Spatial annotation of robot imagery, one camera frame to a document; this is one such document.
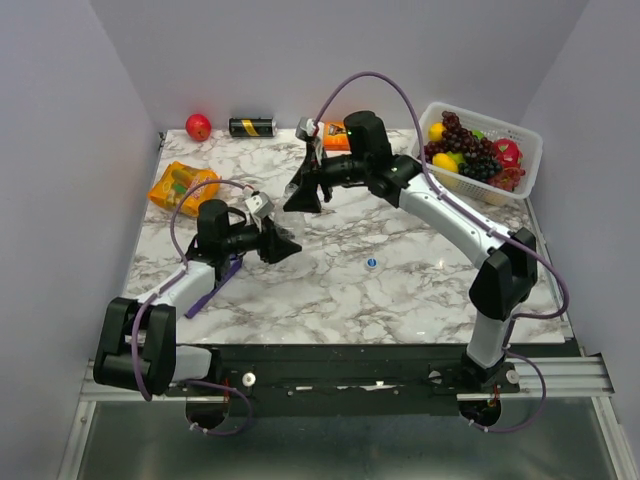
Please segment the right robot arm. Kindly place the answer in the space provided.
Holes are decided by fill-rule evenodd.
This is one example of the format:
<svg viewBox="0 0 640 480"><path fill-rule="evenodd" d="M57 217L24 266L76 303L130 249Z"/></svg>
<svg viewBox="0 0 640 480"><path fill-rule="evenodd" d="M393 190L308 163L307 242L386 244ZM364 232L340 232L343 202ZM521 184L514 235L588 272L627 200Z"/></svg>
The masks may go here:
<svg viewBox="0 0 640 480"><path fill-rule="evenodd" d="M513 315L538 280L535 236L525 228L511 232L467 209L427 179L418 160L393 152L384 123L373 112L348 115L344 127L349 153L328 157L322 126L310 118L300 120L296 136L305 142L306 154L292 179L296 190L285 211L318 213L331 200L333 188L364 186L452 242L478 270L469 290L477 315L460 379L471 391L485 390L505 361Z"/></svg>

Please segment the clear unlabelled plastic bottle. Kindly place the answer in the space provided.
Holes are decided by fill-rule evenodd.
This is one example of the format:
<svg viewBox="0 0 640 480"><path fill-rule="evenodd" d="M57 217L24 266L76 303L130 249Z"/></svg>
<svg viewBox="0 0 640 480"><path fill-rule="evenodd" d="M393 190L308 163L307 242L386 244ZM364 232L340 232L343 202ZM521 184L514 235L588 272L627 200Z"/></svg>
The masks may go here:
<svg viewBox="0 0 640 480"><path fill-rule="evenodd" d="M286 202L297 190L297 186L289 183L276 203L273 221L278 236L297 244L302 244L305 233L305 219L301 212L287 212L284 210Z"/></svg>

